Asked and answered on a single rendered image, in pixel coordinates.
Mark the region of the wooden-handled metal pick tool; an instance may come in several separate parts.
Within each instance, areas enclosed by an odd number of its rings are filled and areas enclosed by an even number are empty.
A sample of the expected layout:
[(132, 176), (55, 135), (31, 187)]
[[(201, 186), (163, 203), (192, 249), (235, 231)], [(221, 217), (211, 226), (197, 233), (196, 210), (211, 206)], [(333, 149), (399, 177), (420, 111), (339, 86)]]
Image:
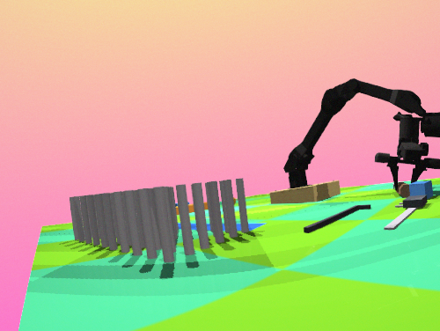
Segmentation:
[(398, 182), (398, 189), (396, 193), (400, 194), (404, 198), (409, 197), (410, 196), (409, 184), (404, 182)]

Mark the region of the orange flat bar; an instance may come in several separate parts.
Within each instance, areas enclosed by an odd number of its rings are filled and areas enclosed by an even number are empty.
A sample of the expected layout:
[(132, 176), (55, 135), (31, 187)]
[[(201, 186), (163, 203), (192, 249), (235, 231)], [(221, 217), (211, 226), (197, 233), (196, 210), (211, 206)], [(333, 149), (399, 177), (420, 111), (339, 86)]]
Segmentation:
[[(188, 204), (188, 206), (189, 206), (189, 213), (194, 212), (193, 204)], [(204, 203), (204, 209), (206, 209), (206, 210), (208, 209), (208, 205), (207, 205), (206, 202)], [(179, 215), (179, 209), (178, 209), (178, 207), (176, 207), (176, 213), (177, 213), (177, 215)]]

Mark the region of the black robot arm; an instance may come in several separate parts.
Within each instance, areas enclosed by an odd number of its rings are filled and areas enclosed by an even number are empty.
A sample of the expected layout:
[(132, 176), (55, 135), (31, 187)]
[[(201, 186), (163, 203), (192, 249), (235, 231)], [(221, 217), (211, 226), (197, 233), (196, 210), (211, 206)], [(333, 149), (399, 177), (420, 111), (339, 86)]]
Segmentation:
[[(402, 114), (398, 112), (393, 116), (395, 121), (400, 121), (399, 135), (419, 136), (421, 121), (421, 132), (424, 133), (425, 137), (440, 137), (440, 112), (427, 113), (421, 106), (421, 99), (416, 93), (403, 89), (387, 89), (383, 86), (352, 78), (346, 83), (326, 90), (324, 93), (321, 100), (321, 109), (315, 122), (308, 130), (303, 142), (290, 152), (283, 168), (285, 173), (289, 173), (290, 187), (288, 189), (310, 186), (307, 184), (305, 170), (308, 170), (308, 165), (315, 158), (312, 154), (315, 144), (323, 135), (322, 133), (332, 117), (339, 113), (347, 101), (353, 99), (357, 93), (390, 102), (403, 111), (410, 113)], [(418, 114), (421, 118), (413, 117), (412, 113)], [(405, 161), (421, 161), (421, 157), (429, 155), (429, 145), (428, 143), (417, 144), (416, 138), (411, 139), (412, 141), (407, 142), (405, 142), (405, 137), (400, 139), (397, 146), (397, 155), (401, 155)]]

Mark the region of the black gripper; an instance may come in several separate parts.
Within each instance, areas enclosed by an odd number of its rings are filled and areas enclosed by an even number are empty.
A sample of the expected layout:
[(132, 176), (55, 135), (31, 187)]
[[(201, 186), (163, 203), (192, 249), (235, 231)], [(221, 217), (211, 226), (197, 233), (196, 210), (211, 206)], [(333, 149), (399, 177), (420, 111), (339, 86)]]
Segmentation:
[[(402, 137), (405, 137), (405, 142), (412, 141), (411, 138), (416, 138), (417, 144), (419, 143), (418, 136), (399, 135), (399, 137), (400, 137), (399, 141)], [(390, 156), (390, 153), (378, 152), (375, 155), (375, 160), (374, 160), (374, 163), (387, 163), (387, 167), (390, 167), (396, 191), (398, 189), (398, 171), (399, 171), (399, 166), (397, 166), (397, 164), (415, 165), (415, 168), (413, 167), (411, 183), (416, 182), (420, 177), (420, 175), (423, 173), (423, 171), (428, 171), (428, 169), (426, 168), (440, 170), (440, 158), (424, 158), (421, 159), (421, 161), (416, 161), (416, 160), (405, 161), (404, 159), (401, 158), (403, 158), (401, 155), (398, 155), (398, 157), (393, 157)]]

